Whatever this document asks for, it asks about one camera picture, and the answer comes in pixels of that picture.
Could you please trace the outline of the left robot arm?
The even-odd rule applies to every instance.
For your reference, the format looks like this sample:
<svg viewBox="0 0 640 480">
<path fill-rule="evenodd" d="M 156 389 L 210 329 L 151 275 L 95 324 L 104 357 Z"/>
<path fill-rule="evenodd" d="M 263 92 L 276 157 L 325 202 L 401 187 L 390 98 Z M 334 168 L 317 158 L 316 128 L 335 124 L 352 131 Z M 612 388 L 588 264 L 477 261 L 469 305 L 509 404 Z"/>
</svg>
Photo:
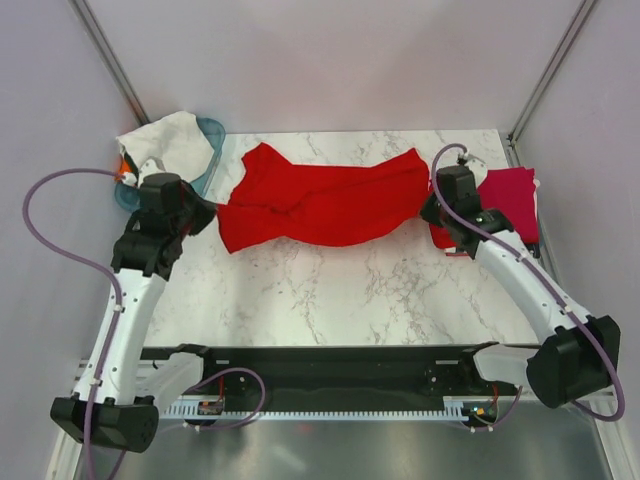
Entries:
<svg viewBox="0 0 640 480">
<path fill-rule="evenodd" d="M 148 449 L 160 414 L 185 390 L 211 392 L 220 378 L 218 367 L 191 347 L 179 348 L 153 373 L 138 377 L 151 316 L 182 242 L 217 213 L 214 203 L 171 173 L 146 177 L 139 200 L 113 247 L 109 272 L 115 283 L 90 359 L 72 394 L 55 398 L 50 410 L 75 441 L 135 453 Z"/>
</svg>

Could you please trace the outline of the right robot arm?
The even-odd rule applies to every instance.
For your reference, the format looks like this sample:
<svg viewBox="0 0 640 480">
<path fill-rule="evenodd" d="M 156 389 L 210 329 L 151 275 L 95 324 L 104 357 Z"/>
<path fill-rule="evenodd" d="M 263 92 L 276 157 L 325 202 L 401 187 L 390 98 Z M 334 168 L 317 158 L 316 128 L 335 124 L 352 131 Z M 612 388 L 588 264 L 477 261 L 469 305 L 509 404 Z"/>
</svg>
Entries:
<svg viewBox="0 0 640 480">
<path fill-rule="evenodd" d="M 430 224 L 444 227 L 451 238 L 502 285 L 529 321 L 538 341 L 535 349 L 492 344 L 478 348 L 458 368 L 467 392 L 483 392 L 493 381 L 531 389 L 549 408 L 577 404 L 587 395 L 613 387 L 621 418 L 624 391 L 617 374 L 620 328 L 609 316 L 597 318 L 575 302 L 538 265 L 520 235 L 498 210 L 483 210 L 474 196 L 469 216 L 461 217 L 437 193 L 421 211 Z"/>
</svg>

